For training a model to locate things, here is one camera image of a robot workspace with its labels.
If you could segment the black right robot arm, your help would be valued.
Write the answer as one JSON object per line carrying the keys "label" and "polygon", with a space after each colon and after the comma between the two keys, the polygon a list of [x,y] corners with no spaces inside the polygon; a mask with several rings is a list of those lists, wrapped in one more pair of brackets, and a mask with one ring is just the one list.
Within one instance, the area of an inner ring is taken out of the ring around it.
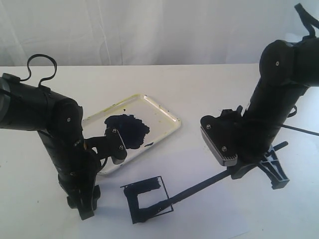
{"label": "black right robot arm", "polygon": [[262,52],[259,72],[249,106],[236,126],[239,163],[230,170],[231,178],[240,179],[258,167],[273,189],[281,189],[289,178],[272,143],[298,99],[319,85],[319,39],[272,42]]}

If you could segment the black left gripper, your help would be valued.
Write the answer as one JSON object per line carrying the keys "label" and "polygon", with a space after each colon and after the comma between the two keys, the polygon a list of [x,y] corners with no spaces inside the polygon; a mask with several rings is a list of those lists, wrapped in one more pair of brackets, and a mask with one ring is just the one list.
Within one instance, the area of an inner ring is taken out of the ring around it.
{"label": "black left gripper", "polygon": [[61,149],[57,153],[58,182],[67,194],[67,204],[78,209],[81,220],[94,216],[101,196],[95,185],[101,168],[97,153],[91,149]]}

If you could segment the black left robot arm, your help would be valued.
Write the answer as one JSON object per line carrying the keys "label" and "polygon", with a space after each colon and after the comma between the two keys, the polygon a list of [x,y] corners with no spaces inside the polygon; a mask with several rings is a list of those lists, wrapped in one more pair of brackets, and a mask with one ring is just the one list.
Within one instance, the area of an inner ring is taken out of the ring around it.
{"label": "black left robot arm", "polygon": [[14,75],[0,78],[0,127],[36,131],[58,173],[70,208],[82,220],[94,216],[100,189],[95,184],[100,162],[87,149],[83,109],[67,96],[43,85],[24,84]]}

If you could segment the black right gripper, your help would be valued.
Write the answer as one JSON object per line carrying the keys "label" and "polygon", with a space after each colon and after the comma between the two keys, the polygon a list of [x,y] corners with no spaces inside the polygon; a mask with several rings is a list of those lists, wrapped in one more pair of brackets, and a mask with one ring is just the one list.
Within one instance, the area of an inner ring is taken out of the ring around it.
{"label": "black right gripper", "polygon": [[284,173],[276,152],[286,146],[287,141],[272,145],[279,132],[279,124],[264,120],[250,120],[243,123],[237,142],[238,161],[230,167],[232,179],[241,179],[254,168],[262,170],[270,179],[272,189],[282,189],[289,178]]}

